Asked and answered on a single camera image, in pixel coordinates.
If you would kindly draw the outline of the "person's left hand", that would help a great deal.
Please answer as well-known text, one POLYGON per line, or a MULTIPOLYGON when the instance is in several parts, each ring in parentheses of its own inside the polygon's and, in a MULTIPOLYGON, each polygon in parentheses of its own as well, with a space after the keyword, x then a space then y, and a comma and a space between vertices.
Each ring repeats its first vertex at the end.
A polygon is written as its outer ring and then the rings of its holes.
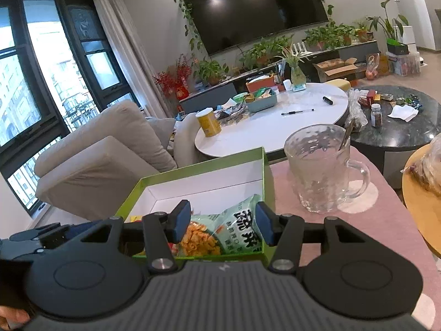
POLYGON ((1 329, 10 330, 9 321, 13 324, 26 324, 29 322, 30 317, 23 309, 0 306, 0 319, 1 329))

